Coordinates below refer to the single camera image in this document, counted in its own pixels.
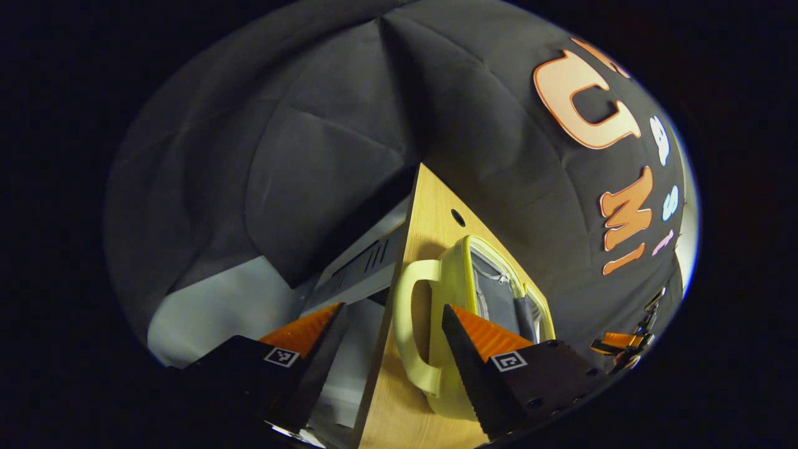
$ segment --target orange letter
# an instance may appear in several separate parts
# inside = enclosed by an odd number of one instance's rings
[[[563,53],[564,58],[538,66],[533,78],[540,99],[565,132],[592,149],[606,148],[630,134],[640,138],[640,127],[622,101],[615,102],[617,113],[595,125],[579,115],[574,95],[594,85],[610,90],[610,85],[582,58],[568,50]]]
[[[615,61],[613,61],[612,59],[609,59],[604,53],[598,51],[597,49],[595,49],[590,44],[586,44],[584,42],[577,41],[574,38],[571,38],[571,40],[574,41],[576,43],[576,45],[584,48],[585,50],[587,50],[588,53],[590,53],[593,56],[595,56],[596,59],[601,61],[603,65],[609,67],[612,71],[618,72],[619,74],[621,74],[621,75],[623,75],[623,76],[625,76],[627,78],[631,78],[631,76],[629,76],[629,74],[626,71],[624,71],[624,69],[622,69],[618,64],[616,64]]]
[[[640,256],[643,255],[643,251],[645,250],[646,250],[646,244],[641,243],[640,246],[638,246],[638,248],[635,249],[633,252],[626,254],[624,257],[621,257],[618,260],[607,262],[606,265],[604,265],[604,270],[602,271],[602,273],[604,274],[604,276],[606,276],[612,273],[613,271],[617,270],[618,268],[621,268],[623,265],[630,263],[632,260],[639,259]]]
[[[618,193],[604,193],[598,200],[606,227],[612,228],[604,234],[604,249],[611,251],[622,241],[651,224],[651,209],[639,210],[654,188],[651,167],[643,168],[643,174],[632,185]]]

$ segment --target black background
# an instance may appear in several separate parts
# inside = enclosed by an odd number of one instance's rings
[[[697,271],[666,338],[621,383],[534,435],[536,445],[793,441],[783,425],[795,409],[793,299],[782,283],[795,265],[786,185],[796,164],[794,141],[778,137],[791,121],[781,102],[792,91],[779,90],[790,14],[776,3],[698,3],[520,2],[605,50],[663,104],[704,206]],[[0,6],[12,245],[0,435],[12,446],[133,446],[153,432],[162,371],[128,330],[105,273],[105,178],[159,85],[276,6]]]

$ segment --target yellow lunch box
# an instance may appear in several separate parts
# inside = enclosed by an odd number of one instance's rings
[[[428,364],[419,356],[413,335],[411,295],[420,280],[427,280],[433,292]],[[554,339],[554,324],[539,289],[521,284],[504,257],[478,236],[463,237],[440,259],[418,260],[405,268],[394,293],[393,329],[407,376],[437,414],[476,421],[441,328],[445,304],[464,308],[534,343]]]

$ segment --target wooden board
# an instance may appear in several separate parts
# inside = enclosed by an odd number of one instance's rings
[[[463,218],[465,226],[457,223],[453,209]],[[502,252],[522,283],[534,285],[482,221],[423,164],[418,169],[405,223],[408,224],[405,251],[400,252],[401,263],[397,264],[392,284],[396,284],[401,270],[410,262],[437,259],[459,239],[474,234]],[[430,295],[429,286],[424,282],[413,290],[413,329],[425,360],[429,353]],[[462,449],[486,443],[488,437],[479,423],[435,414],[424,393],[408,380],[393,340],[393,292],[390,298],[358,412],[354,446]]]

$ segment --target yellow container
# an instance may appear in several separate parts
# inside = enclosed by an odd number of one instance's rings
[[[528,284],[522,285],[510,264],[479,237],[462,238],[447,249],[439,260],[418,260],[409,264],[397,281],[393,298],[393,329],[405,371],[410,381],[427,395],[429,406],[437,414],[471,421],[476,421],[474,409],[460,379],[441,321],[445,304],[453,304],[490,319],[484,295],[477,291],[475,257],[481,259],[480,263],[487,261],[497,272],[502,273],[500,282],[509,283],[515,298],[526,296],[537,306],[541,315],[541,341],[556,338],[546,299],[535,293],[539,289]],[[413,336],[411,295],[414,284],[420,280],[427,280],[433,291],[428,364],[419,356]]]

